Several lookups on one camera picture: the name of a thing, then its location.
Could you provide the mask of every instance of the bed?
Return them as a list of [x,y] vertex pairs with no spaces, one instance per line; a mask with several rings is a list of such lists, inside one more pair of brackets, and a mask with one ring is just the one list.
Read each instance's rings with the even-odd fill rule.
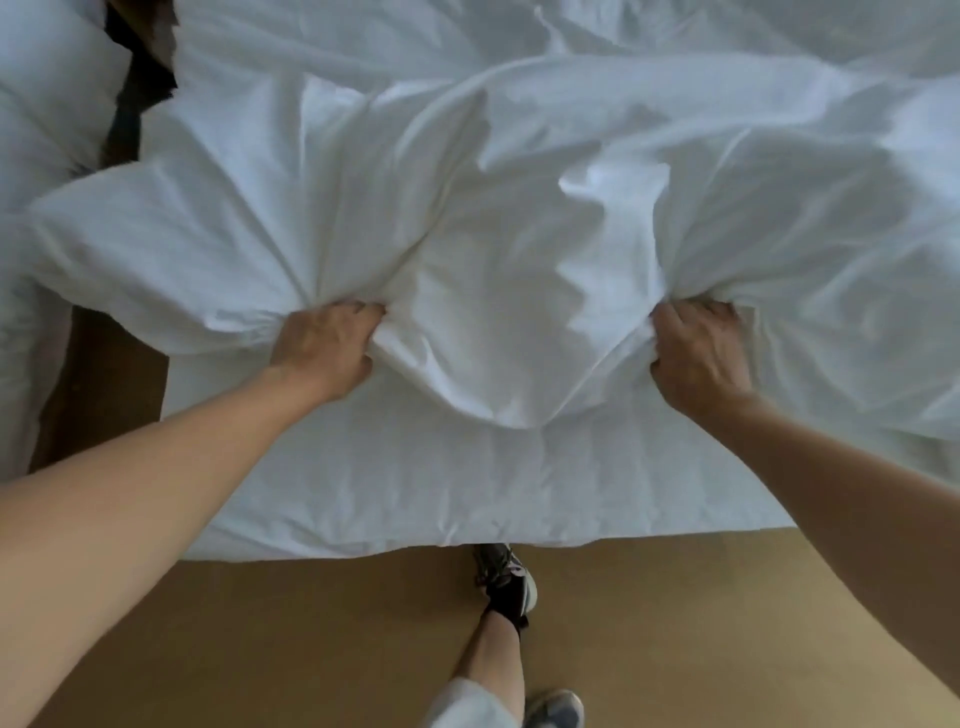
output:
[[96,169],[129,54],[96,0],[0,8],[0,481],[24,474],[63,361],[70,306],[32,275],[23,210]]
[[188,555],[788,525],[645,375],[664,295],[733,300],[768,396],[956,479],[952,4],[176,10],[176,97],[33,206],[39,278],[172,355],[166,414],[290,310],[391,308]]

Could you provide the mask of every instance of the right arm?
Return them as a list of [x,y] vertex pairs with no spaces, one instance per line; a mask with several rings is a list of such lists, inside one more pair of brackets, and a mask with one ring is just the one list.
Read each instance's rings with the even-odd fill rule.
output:
[[765,402],[729,306],[663,303],[653,319],[666,401],[739,457],[860,603],[960,695],[960,494]]

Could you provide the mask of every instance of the black sneaker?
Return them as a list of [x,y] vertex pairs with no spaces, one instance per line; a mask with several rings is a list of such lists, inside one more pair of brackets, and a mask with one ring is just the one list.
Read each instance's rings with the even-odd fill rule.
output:
[[537,606],[537,582],[508,544],[478,544],[473,547],[473,560],[477,565],[477,587],[487,596],[492,598],[494,592],[519,577],[523,579],[520,616],[525,617]]
[[549,692],[528,704],[523,728],[584,728],[584,704],[572,691]]

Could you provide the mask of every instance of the right hand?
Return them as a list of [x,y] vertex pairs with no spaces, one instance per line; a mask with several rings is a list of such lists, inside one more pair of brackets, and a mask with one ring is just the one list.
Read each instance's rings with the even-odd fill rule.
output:
[[750,379],[740,319],[728,303],[659,303],[651,314],[658,359],[650,367],[667,404],[703,425],[759,397]]
[[367,344],[385,313],[378,303],[336,303],[290,314],[266,376],[295,389],[307,408],[345,397],[370,376]]

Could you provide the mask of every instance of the wrist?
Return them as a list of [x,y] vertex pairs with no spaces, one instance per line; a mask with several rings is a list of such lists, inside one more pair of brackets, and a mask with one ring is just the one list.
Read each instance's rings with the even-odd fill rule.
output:
[[767,400],[756,392],[750,392],[724,398],[690,419],[706,432],[717,437],[718,433],[725,429],[738,425],[745,420],[762,416],[772,409],[772,405]]
[[321,377],[305,377],[286,367],[271,364],[250,379],[245,387],[254,390],[265,408],[292,425],[326,404],[331,397]]

